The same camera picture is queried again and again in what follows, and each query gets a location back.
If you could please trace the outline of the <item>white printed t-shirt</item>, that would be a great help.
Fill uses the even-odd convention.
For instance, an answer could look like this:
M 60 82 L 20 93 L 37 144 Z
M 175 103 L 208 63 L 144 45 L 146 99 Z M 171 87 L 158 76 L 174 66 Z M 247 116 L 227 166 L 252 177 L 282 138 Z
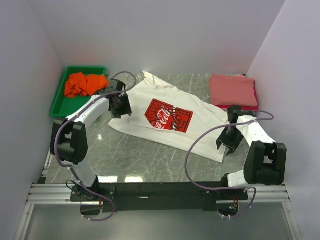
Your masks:
M 128 91 L 130 116 L 112 119 L 109 126 L 121 133 L 188 151 L 199 136 L 227 124 L 227 113 L 157 76 Z

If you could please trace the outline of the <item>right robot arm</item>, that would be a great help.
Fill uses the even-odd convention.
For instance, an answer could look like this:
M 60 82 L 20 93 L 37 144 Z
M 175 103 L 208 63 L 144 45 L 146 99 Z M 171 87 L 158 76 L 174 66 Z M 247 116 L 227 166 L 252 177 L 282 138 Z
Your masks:
M 219 149 L 228 149 L 233 154 L 245 140 L 249 146 L 248 155 L 242 170 L 226 175 L 227 182 L 219 187 L 222 198 L 230 200 L 237 194 L 237 187 L 248 185 L 282 185 L 285 178 L 287 147 L 277 143 L 264 131 L 256 111 L 243 110 L 239 105 L 227 109 L 226 126 L 216 140 Z

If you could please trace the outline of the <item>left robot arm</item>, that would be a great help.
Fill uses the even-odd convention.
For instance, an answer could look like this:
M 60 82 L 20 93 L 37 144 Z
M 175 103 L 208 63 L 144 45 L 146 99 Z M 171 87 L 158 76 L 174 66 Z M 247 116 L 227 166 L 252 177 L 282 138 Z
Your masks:
M 100 188 L 98 176 L 86 160 L 87 130 L 105 112 L 110 112 L 113 119 L 132 114 L 124 82 L 111 79 L 107 87 L 95 92 L 78 111 L 66 118 L 55 119 L 52 126 L 50 153 L 58 157 L 61 167 L 71 170 L 88 201 L 99 197 Z

